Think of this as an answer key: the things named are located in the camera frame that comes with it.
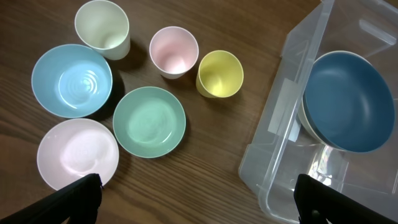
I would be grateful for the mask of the cream plastic cup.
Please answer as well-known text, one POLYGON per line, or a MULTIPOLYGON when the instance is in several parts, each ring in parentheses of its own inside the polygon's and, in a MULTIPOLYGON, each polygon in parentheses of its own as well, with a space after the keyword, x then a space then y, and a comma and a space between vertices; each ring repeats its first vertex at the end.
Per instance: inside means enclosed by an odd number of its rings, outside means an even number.
POLYGON ((75 15, 75 30, 87 46, 110 60, 121 60, 130 51, 129 19, 112 1, 82 5, 75 15))

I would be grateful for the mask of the pink plastic cup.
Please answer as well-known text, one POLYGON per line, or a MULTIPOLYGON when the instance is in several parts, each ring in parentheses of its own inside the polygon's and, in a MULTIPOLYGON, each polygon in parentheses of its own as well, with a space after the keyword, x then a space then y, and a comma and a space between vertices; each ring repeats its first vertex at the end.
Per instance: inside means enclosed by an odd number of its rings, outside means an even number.
POLYGON ((178 79, 197 62, 199 46, 188 30, 168 26, 157 31, 149 45, 150 58, 167 79, 178 79))

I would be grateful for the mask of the dark blue deep plate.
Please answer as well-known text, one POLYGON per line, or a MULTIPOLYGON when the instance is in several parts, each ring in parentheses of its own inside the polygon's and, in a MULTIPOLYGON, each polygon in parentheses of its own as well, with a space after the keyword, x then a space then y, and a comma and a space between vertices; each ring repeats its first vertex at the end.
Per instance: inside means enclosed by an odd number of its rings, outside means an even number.
POLYGON ((314 134, 344 151, 375 151, 391 137, 396 111, 381 74, 362 56, 337 50, 313 64, 302 106, 314 134))

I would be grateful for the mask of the yellow plastic cup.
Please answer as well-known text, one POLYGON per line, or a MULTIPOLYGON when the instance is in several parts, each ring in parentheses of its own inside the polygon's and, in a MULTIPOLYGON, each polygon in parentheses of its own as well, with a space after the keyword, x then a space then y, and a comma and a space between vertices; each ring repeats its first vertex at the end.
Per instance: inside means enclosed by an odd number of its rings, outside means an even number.
POLYGON ((196 87, 207 98, 227 98, 236 94, 243 85, 244 70, 232 53, 214 50, 206 54, 198 67, 196 87))

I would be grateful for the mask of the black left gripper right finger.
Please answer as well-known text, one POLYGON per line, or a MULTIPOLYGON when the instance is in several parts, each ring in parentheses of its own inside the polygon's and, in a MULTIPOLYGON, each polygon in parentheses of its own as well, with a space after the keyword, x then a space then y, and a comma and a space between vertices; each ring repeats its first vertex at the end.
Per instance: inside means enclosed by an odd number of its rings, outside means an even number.
POLYGON ((300 224, 397 224, 307 174, 298 176, 294 200, 300 224))

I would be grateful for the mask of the mint green bowl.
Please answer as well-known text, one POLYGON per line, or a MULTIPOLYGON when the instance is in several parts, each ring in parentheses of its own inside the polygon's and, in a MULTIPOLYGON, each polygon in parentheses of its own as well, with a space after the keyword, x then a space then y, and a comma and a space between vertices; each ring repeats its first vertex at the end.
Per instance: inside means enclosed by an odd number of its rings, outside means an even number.
POLYGON ((152 159, 172 152, 185 135, 187 118, 169 91, 144 86, 127 93, 113 114, 118 143, 130 154, 152 159))

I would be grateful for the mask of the pink plastic bowl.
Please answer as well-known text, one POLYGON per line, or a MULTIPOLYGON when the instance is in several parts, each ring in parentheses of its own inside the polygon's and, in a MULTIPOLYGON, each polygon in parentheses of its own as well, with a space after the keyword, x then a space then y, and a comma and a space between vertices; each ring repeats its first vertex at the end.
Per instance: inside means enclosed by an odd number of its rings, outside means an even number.
POLYGON ((118 163, 118 143, 111 131, 86 118, 69 119, 54 126, 42 138, 37 151, 39 173, 54 190, 88 174, 99 174, 106 185, 118 163))

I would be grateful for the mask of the light blue plastic bowl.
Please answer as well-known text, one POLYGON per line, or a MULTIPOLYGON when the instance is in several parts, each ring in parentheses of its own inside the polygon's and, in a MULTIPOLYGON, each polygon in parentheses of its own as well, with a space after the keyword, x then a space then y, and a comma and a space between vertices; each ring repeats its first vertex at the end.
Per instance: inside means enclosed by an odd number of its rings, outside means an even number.
POLYGON ((36 62, 32 91, 49 113, 82 118, 98 111, 113 88, 113 74, 105 58, 79 44, 59 45, 36 62))

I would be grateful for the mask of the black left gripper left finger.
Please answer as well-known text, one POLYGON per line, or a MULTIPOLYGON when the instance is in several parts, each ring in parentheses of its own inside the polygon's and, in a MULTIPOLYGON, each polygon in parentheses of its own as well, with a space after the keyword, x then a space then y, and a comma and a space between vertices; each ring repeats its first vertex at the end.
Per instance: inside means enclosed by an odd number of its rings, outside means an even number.
POLYGON ((99 174, 88 174, 19 210, 1 223, 95 223, 102 201, 99 174))

